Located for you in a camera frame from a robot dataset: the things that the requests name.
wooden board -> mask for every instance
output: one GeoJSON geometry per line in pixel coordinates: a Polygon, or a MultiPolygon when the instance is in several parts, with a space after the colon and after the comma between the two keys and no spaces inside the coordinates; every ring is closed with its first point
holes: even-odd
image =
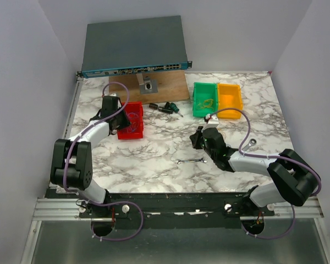
{"type": "MultiPolygon", "coordinates": [[[[186,77],[183,70],[143,73],[143,76],[157,80],[158,93],[142,95],[139,92],[139,83],[135,74],[110,76],[109,81],[118,81],[126,85],[130,91],[130,102],[163,103],[189,99],[186,77]]],[[[126,91],[119,85],[110,85],[109,92],[116,92],[122,102],[126,101],[126,91]]]]}

wrench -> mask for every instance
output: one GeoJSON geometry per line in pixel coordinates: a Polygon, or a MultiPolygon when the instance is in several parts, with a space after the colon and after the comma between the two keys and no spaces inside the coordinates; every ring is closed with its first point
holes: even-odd
{"type": "Polygon", "coordinates": [[[189,162],[203,162],[203,163],[207,163],[206,161],[207,158],[199,158],[199,159],[176,159],[175,163],[176,164],[180,164],[180,163],[189,163],[189,162]]]}
{"type": "Polygon", "coordinates": [[[243,152],[247,151],[250,147],[254,146],[255,144],[257,144],[257,141],[255,139],[250,139],[248,144],[242,148],[242,151],[243,152]]]}

white marble surface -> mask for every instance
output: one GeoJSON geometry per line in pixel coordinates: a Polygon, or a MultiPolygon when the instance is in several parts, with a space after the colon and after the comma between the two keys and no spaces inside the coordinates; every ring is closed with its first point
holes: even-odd
{"type": "MultiPolygon", "coordinates": [[[[186,74],[190,94],[194,82],[239,84],[244,111],[251,125],[251,137],[257,153],[274,153],[292,148],[272,81],[267,73],[186,74]]],[[[79,97],[71,135],[86,127],[101,107],[101,92],[108,78],[85,80],[79,97]]],[[[192,102],[177,102],[184,118],[144,108],[144,138],[120,141],[109,136],[93,149],[93,178],[111,192],[219,192],[247,191],[256,184],[266,184],[269,177],[247,172],[223,172],[208,163],[175,164],[177,158],[207,157],[194,150],[189,136],[203,125],[202,118],[192,115],[192,102]]],[[[241,120],[221,120],[227,144],[238,147],[247,132],[241,120]]]]}

orange bin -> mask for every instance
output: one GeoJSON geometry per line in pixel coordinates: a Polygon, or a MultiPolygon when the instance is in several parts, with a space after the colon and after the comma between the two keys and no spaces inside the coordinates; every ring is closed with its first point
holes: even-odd
{"type": "MultiPolygon", "coordinates": [[[[243,109],[241,89],[237,84],[218,84],[218,110],[234,107],[243,109]]],[[[226,110],[218,113],[218,118],[240,119],[241,113],[235,110],[226,110]]]]}

metal bolt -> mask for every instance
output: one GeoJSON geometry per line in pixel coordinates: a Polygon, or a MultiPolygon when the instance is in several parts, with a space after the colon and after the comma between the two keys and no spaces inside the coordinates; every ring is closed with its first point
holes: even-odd
{"type": "Polygon", "coordinates": [[[232,211],[232,205],[227,203],[227,204],[225,204],[224,209],[225,209],[226,212],[231,212],[232,211]]]}
{"type": "Polygon", "coordinates": [[[122,212],[124,212],[124,213],[128,213],[128,211],[130,211],[130,207],[129,207],[128,205],[124,205],[124,206],[122,207],[122,212]]]}
{"type": "Polygon", "coordinates": [[[78,211],[79,211],[80,213],[84,213],[84,212],[86,211],[86,208],[79,207],[79,208],[78,208],[78,211]]]}
{"type": "Polygon", "coordinates": [[[274,211],[275,206],[271,203],[269,205],[266,206],[268,208],[269,211],[274,211]]]}

